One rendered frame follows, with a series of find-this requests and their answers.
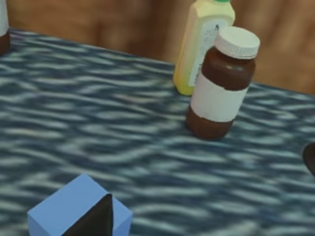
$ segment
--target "brown jar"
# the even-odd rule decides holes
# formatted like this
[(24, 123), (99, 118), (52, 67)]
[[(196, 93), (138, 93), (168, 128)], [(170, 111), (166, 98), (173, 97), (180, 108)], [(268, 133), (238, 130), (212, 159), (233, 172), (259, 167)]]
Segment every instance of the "brown jar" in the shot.
[(201, 139), (223, 138), (232, 126), (255, 71), (259, 38), (242, 28), (225, 27), (204, 59), (186, 124)]
[(0, 56), (10, 49), (9, 22), (6, 0), (0, 0)]

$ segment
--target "white cap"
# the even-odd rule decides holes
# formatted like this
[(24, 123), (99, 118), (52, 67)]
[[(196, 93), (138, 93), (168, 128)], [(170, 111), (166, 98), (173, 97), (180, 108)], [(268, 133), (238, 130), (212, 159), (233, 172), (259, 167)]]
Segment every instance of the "white cap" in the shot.
[(260, 46), (259, 38), (252, 32), (239, 27), (222, 28), (215, 47), (223, 54), (235, 59), (253, 59)]

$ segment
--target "wooden floor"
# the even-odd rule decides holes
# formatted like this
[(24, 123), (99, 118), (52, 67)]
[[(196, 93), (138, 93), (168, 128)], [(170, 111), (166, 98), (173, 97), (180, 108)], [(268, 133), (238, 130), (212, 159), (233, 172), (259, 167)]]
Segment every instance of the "wooden floor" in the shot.
[[(194, 0), (8, 0), (12, 26), (176, 62)], [(255, 80), (315, 94), (315, 0), (232, 0), (262, 47)]]

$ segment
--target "bottle label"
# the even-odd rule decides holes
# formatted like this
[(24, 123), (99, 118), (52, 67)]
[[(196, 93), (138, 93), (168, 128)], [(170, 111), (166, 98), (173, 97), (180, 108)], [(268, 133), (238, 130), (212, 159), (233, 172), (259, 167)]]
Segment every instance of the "bottle label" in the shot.
[(6, 0), (0, 0), (0, 36), (5, 35), (9, 29)]
[(239, 91), (226, 90), (201, 72), (191, 99), (191, 108), (201, 118), (214, 122), (230, 122), (241, 108), (248, 88)]
[(189, 86), (194, 87), (196, 78), (202, 66), (207, 51), (213, 47), (219, 30), (228, 26), (228, 22), (222, 19), (215, 19), (205, 22), (200, 30), (198, 38), (197, 54), (189, 77)]

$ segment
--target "table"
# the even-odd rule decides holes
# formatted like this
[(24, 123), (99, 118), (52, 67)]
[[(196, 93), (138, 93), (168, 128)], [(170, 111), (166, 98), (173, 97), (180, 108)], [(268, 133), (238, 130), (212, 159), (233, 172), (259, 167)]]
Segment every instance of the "table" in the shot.
[(132, 236), (311, 236), (315, 98), (253, 84), (228, 136), (185, 128), (173, 65), (12, 29), (0, 59), (0, 234), (81, 173), (133, 212)]

